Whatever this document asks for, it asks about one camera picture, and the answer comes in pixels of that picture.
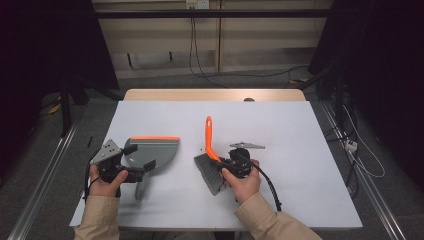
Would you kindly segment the aluminium floor rail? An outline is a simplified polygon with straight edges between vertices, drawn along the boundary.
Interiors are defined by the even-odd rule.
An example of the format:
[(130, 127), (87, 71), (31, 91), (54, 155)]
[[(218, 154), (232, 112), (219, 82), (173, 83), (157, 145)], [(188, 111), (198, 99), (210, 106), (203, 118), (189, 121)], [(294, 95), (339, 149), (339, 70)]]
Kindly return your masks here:
[(369, 198), (376, 214), (378, 215), (383, 227), (389, 235), (391, 240), (407, 240), (406, 235), (401, 229), (401, 226), (396, 219), (393, 211), (383, 198), (382, 194), (378, 190), (374, 183), (375, 176), (369, 174), (365, 168), (363, 162), (359, 157), (355, 157), (354, 154), (345, 148), (345, 141), (341, 140), (341, 137), (347, 137), (347, 133), (341, 130), (336, 123), (336, 114), (330, 103), (323, 103), (322, 109), (334, 130), (335, 135), (339, 138), (339, 142), (343, 151), (347, 154), (351, 169), (356, 173), (358, 181), (361, 183), (364, 192)]
[(46, 170), (43, 172), (41, 179), (36, 185), (29, 201), (25, 205), (23, 211), (18, 217), (7, 240), (26, 240), (33, 222), (42, 206), (46, 194), (50, 188), (53, 178), (64, 159), (64, 156), (75, 135), (78, 123), (71, 125), (67, 133), (60, 138), (58, 145), (49, 160)]

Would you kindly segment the person's left hand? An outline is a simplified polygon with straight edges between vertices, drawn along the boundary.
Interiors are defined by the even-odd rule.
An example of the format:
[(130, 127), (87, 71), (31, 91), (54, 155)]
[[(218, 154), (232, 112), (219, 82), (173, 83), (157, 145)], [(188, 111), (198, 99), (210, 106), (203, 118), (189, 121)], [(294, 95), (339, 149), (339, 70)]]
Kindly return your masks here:
[(98, 166), (91, 165), (90, 170), (90, 190), (89, 194), (92, 196), (105, 196), (115, 197), (117, 190), (124, 183), (128, 176), (128, 171), (121, 171), (111, 183), (104, 182), (99, 174)]

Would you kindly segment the black horizontal metal bar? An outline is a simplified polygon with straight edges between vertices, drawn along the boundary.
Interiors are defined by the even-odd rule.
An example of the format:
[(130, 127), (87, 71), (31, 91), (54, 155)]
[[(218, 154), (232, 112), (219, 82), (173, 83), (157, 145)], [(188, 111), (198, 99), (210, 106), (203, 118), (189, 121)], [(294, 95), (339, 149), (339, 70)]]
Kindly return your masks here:
[(97, 11), (99, 19), (137, 18), (318, 18), (336, 15), (328, 9), (294, 10), (137, 10)]

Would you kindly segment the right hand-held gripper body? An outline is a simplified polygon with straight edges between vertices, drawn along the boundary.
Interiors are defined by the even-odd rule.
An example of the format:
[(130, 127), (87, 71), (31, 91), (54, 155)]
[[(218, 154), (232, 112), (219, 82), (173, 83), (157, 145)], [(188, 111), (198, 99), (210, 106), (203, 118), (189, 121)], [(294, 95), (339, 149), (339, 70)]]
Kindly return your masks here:
[(237, 178), (248, 176), (252, 168), (249, 149), (264, 149), (264, 146), (241, 141), (231, 144), (230, 147), (230, 172)]

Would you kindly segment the black stand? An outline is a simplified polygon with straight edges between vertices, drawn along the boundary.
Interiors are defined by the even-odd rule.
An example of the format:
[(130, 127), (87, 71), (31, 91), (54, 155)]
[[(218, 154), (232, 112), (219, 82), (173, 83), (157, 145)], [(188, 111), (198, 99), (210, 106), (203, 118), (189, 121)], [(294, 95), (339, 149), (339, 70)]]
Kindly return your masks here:
[(60, 81), (62, 137), (65, 137), (70, 132), (72, 126), (69, 98), (72, 98), (76, 105), (86, 105), (89, 102), (86, 89), (92, 89), (114, 101), (121, 101), (124, 99), (124, 95), (119, 90), (107, 89), (105, 87), (101, 87), (99, 84), (81, 78), (72, 80), (70, 77), (63, 77)]
[(338, 63), (328, 64), (322, 71), (297, 86), (303, 91), (314, 85), (320, 100), (334, 100), (334, 117), (336, 125), (343, 128), (343, 76)]

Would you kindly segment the person's right hand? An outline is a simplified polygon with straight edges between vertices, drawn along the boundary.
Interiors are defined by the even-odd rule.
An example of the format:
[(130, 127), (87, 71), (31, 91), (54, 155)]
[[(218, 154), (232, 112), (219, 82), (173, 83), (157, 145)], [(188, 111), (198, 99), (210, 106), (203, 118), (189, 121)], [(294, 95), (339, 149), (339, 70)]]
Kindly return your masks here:
[(232, 188), (235, 199), (243, 204), (254, 194), (259, 192), (261, 179), (259, 171), (256, 168), (253, 168), (250, 174), (245, 178), (235, 177), (229, 170), (223, 168), (221, 171), (224, 179)]

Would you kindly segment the wooden table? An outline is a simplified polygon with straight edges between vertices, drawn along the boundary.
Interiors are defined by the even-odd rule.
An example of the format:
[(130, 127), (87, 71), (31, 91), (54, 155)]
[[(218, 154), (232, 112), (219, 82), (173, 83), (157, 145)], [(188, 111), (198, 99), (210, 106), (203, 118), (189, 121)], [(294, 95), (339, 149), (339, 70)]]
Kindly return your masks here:
[(130, 89), (125, 101), (305, 101), (298, 89)]

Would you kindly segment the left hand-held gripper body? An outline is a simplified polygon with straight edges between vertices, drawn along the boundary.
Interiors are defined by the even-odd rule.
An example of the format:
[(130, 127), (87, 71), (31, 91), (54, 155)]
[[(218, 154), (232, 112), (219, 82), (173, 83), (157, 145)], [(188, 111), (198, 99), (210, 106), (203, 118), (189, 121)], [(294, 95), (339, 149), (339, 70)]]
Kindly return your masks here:
[(103, 181), (111, 183), (122, 170), (128, 171), (125, 183), (143, 181), (145, 175), (143, 168), (126, 167), (121, 164), (121, 159), (125, 156), (123, 154), (124, 148), (120, 148), (112, 139), (109, 139), (90, 160), (90, 165), (98, 166), (98, 171)]

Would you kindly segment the black curtain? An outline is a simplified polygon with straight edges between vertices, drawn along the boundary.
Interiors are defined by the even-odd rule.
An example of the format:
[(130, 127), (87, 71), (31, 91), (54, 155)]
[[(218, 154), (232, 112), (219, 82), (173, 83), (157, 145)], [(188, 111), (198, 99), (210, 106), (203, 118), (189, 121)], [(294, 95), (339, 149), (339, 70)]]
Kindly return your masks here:
[(0, 101), (68, 90), (119, 96), (92, 0), (0, 0)]
[(400, 168), (424, 191), (424, 0), (333, 0), (309, 72), (333, 65)]

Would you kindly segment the grey dustpan with orange edge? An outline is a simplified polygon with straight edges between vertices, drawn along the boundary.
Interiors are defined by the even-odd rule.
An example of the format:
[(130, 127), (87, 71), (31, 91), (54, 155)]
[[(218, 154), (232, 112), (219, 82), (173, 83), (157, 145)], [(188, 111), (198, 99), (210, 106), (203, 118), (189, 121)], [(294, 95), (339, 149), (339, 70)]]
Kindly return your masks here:
[[(172, 160), (179, 146), (178, 136), (132, 136), (125, 146), (134, 144), (138, 150), (130, 155), (125, 155), (124, 159), (129, 167), (143, 168), (152, 161), (156, 161), (156, 168), (159, 168)], [(141, 202), (148, 188), (150, 172), (145, 173), (142, 182), (137, 182), (135, 190), (135, 200)]]

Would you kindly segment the orange brush with grey bristles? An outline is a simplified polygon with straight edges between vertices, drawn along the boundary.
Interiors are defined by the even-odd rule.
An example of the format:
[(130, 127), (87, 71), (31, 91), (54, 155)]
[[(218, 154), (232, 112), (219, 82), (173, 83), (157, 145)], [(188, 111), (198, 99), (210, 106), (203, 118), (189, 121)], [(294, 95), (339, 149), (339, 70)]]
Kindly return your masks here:
[(222, 177), (223, 158), (220, 158), (212, 147), (213, 123), (212, 117), (207, 116), (205, 121), (205, 153), (194, 158), (200, 174), (213, 196), (216, 196), (226, 187)]

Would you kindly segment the white wall socket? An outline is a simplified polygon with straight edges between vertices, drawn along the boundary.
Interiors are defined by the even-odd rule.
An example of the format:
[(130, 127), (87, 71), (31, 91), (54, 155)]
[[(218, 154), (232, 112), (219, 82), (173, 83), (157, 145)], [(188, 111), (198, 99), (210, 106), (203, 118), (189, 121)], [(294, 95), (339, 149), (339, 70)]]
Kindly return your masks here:
[(209, 0), (185, 0), (187, 9), (206, 10), (210, 8)]

